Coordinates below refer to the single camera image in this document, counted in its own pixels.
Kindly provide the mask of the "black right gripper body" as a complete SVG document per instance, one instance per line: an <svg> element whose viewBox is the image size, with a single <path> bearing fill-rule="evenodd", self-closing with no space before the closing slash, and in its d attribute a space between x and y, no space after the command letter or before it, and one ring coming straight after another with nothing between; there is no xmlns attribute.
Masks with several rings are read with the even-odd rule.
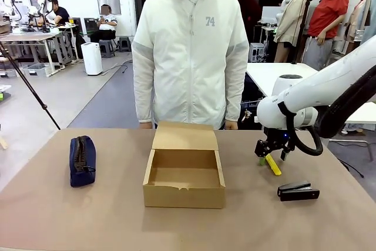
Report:
<svg viewBox="0 0 376 251"><path fill-rule="evenodd" d="M264 128L264 134L267 136L263 141L263 147L266 149L290 149L290 135L287 130Z"/></svg>

